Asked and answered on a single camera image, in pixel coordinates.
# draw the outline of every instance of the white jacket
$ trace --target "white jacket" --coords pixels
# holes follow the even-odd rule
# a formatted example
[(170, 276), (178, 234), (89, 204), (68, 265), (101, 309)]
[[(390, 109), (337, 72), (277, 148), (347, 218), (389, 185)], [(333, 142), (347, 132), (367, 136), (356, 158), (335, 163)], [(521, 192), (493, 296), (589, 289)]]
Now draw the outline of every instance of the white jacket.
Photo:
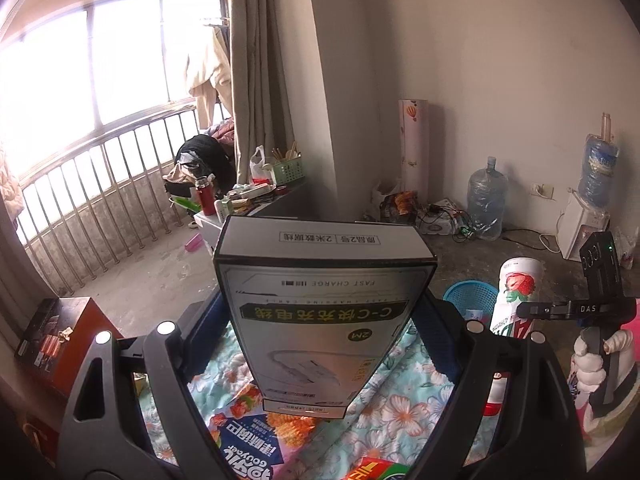
[(24, 198), (18, 179), (11, 173), (6, 163), (4, 145), (0, 142), (0, 193), (11, 222), (15, 222), (24, 209)]
[(220, 94), (223, 106), (233, 113), (231, 66), (218, 27), (202, 25), (197, 30), (189, 49), (184, 79), (189, 94), (196, 98), (199, 129), (212, 125), (217, 94)]

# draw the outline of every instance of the white glove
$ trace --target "white glove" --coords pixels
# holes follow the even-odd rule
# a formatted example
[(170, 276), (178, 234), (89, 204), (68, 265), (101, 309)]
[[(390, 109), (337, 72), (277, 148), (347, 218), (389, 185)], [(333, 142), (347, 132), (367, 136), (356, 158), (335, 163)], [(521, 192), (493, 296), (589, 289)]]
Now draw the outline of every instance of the white glove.
[[(618, 330), (604, 342), (603, 348), (607, 354), (620, 352), (615, 385), (617, 388), (635, 363), (634, 335), (631, 330)], [(587, 343), (580, 336), (575, 340), (574, 352), (572, 361), (577, 369), (575, 375), (578, 379), (578, 389), (592, 394), (607, 377), (606, 371), (602, 369), (602, 357), (588, 353)]]

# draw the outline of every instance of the metal railing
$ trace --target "metal railing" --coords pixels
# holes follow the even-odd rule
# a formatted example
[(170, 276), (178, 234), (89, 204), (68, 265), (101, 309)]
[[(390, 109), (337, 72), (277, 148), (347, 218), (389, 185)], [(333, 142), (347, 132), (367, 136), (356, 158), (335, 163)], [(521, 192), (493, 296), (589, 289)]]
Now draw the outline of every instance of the metal railing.
[(53, 290), (72, 294), (145, 238), (169, 234), (167, 216), (182, 225), (162, 176), (197, 133), (193, 100), (161, 105), (102, 127), (23, 176), (18, 236)]

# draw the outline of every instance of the green basket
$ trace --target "green basket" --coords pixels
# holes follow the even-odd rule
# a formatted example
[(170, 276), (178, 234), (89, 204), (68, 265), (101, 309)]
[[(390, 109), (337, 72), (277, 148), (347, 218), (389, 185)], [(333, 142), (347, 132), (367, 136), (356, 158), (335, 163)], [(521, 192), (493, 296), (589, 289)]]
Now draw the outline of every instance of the green basket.
[(271, 169), (271, 179), (276, 186), (282, 186), (305, 176), (302, 170), (302, 157), (297, 156), (291, 160), (285, 160), (274, 164)]

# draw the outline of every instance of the floral fabric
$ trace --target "floral fabric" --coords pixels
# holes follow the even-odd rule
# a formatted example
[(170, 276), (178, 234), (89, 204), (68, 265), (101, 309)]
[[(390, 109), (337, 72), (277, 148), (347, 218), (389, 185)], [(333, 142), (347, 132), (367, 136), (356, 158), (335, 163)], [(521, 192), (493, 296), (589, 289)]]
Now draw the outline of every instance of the floral fabric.
[[(230, 402), (252, 380), (231, 325), (207, 369), (189, 384), (203, 419)], [(336, 480), (363, 457), (410, 465), (427, 443), (453, 384), (436, 371), (413, 323), (409, 323), (343, 420), (324, 420), (309, 443), (278, 473), (278, 480)], [(140, 405), (156, 455), (175, 463), (148, 389)], [(467, 457), (484, 458), (497, 417), (485, 417)]]

